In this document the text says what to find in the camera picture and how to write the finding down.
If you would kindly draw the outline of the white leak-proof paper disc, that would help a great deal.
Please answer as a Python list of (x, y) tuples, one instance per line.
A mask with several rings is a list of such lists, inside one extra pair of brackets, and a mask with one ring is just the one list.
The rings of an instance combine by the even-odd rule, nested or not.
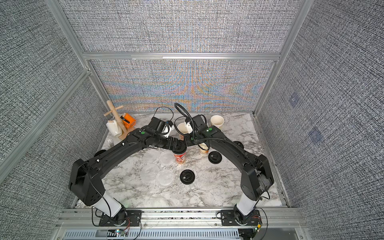
[(159, 171), (156, 175), (156, 183), (161, 187), (168, 187), (174, 181), (175, 174), (171, 170)]
[(140, 178), (143, 183), (151, 182), (156, 178), (159, 171), (160, 168), (157, 165), (147, 164), (142, 168)]
[(175, 156), (172, 152), (162, 152), (159, 156), (161, 166), (170, 166), (175, 163)]
[(143, 154), (143, 163), (145, 164), (153, 164), (157, 161), (158, 157), (160, 156), (161, 151), (155, 150), (155, 149), (149, 149), (146, 150)]

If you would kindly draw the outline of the white mug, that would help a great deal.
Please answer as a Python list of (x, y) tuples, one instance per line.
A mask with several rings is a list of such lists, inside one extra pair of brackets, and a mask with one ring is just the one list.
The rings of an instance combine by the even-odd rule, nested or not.
[(109, 120), (106, 123), (106, 126), (113, 137), (119, 137), (123, 134), (123, 131), (116, 120)]

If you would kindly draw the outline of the orange mug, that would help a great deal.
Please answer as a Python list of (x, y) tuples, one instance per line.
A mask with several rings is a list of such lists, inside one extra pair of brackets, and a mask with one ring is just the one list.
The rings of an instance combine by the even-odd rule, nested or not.
[(128, 113), (124, 113), (121, 119), (126, 129), (131, 129), (136, 125), (136, 120)]

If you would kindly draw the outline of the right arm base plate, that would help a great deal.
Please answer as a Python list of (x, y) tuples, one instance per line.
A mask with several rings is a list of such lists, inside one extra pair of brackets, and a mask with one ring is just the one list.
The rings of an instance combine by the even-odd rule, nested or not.
[(258, 210), (253, 210), (248, 215), (242, 215), (240, 211), (220, 210), (220, 220), (223, 226), (255, 226), (260, 227), (263, 221)]

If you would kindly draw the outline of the red paper milk tea cup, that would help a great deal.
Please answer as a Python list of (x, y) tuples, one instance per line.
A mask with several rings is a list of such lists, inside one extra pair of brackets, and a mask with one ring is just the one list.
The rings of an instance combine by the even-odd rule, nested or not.
[(174, 154), (176, 163), (182, 165), (186, 162), (186, 152), (182, 154)]

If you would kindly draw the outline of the cream paper cup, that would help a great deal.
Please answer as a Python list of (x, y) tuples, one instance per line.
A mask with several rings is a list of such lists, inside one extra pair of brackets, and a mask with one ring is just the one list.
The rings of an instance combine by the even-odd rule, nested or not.
[(220, 115), (214, 115), (210, 118), (210, 121), (211, 121), (211, 125), (212, 126), (215, 126), (219, 129), (222, 129), (222, 126), (224, 125), (225, 123), (225, 119), (224, 117), (220, 116)]
[(210, 148), (205, 143), (199, 144), (199, 149), (200, 149), (200, 154), (202, 155), (207, 155), (210, 150)]

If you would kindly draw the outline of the cream paper cup front right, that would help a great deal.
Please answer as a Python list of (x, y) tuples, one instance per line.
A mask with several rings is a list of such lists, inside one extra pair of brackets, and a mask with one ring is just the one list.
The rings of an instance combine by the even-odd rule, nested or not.
[(199, 149), (200, 149), (200, 154), (202, 155), (207, 155), (210, 150), (210, 148), (205, 143), (199, 144)]

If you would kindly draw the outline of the red white paper cup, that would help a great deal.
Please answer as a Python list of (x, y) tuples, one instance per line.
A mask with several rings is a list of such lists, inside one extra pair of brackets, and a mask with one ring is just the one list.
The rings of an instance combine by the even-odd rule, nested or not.
[(187, 126), (186, 126), (186, 123), (185, 122), (181, 122), (180, 124), (177, 125), (177, 128), (180, 132), (179, 136), (180, 136), (180, 139), (183, 141), (184, 138), (185, 138), (185, 135), (189, 133), (188, 129), (187, 129)]

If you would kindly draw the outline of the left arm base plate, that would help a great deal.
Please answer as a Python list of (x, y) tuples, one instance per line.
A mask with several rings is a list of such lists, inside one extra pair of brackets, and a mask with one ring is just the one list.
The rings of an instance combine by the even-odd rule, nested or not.
[(101, 227), (139, 227), (142, 218), (141, 210), (121, 210), (116, 216), (110, 218), (102, 214), (99, 226)]

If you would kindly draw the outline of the black cup lid far right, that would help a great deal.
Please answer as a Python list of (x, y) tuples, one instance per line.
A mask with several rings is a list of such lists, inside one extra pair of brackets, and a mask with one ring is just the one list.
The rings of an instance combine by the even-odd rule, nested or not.
[(244, 145), (240, 141), (234, 141), (234, 144), (239, 146), (241, 149), (244, 149)]

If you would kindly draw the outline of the black cup lid middle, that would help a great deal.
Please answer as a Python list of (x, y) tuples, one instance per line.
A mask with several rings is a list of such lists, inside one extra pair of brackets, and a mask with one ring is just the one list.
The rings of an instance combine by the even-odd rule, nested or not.
[(212, 151), (209, 153), (208, 159), (210, 163), (217, 165), (222, 161), (223, 157), (219, 152)]

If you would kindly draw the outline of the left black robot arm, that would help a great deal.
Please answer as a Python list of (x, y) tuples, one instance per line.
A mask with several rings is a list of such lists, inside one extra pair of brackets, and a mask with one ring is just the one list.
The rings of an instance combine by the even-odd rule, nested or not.
[(149, 146), (170, 150), (174, 154), (187, 149), (186, 143), (177, 138), (165, 137), (150, 129), (135, 129), (109, 150), (86, 161), (75, 161), (69, 180), (70, 191), (86, 206), (95, 207), (114, 218), (122, 205), (106, 193), (102, 179), (122, 161)]

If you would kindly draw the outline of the wooden mug tree stand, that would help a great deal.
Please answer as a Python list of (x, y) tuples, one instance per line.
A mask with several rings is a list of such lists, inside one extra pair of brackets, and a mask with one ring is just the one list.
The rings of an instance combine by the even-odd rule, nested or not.
[(119, 126), (121, 127), (121, 129), (123, 131), (123, 134), (121, 136), (119, 136), (118, 138), (120, 140), (123, 140), (127, 137), (128, 133), (132, 132), (135, 129), (135, 127), (131, 128), (131, 129), (125, 128), (123, 121), (121, 119), (121, 115), (118, 114), (118, 110), (122, 109), (124, 107), (123, 105), (115, 107), (111, 100), (108, 100), (106, 103), (107, 103), (109, 110), (106, 113), (104, 113), (104, 116), (107, 117), (109, 115), (112, 115), (114, 117), (113, 120), (116, 120), (118, 122)]

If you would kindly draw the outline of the cream paper cup back right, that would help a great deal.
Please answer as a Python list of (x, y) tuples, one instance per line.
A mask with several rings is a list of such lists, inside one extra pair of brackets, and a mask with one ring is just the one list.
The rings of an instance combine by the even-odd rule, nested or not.
[(210, 118), (210, 121), (211, 121), (211, 125), (212, 126), (215, 126), (219, 129), (222, 129), (222, 126), (224, 125), (225, 123), (225, 119), (224, 117), (220, 116), (220, 115), (214, 115)]

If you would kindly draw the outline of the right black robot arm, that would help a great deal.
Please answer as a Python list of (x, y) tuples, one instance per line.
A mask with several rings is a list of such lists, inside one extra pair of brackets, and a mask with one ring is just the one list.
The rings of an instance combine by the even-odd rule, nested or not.
[(247, 152), (217, 127), (202, 128), (195, 135), (184, 136), (183, 140), (178, 141), (182, 150), (201, 143), (222, 154), (240, 171), (243, 194), (234, 210), (243, 218), (249, 216), (262, 194), (275, 183), (268, 158)]

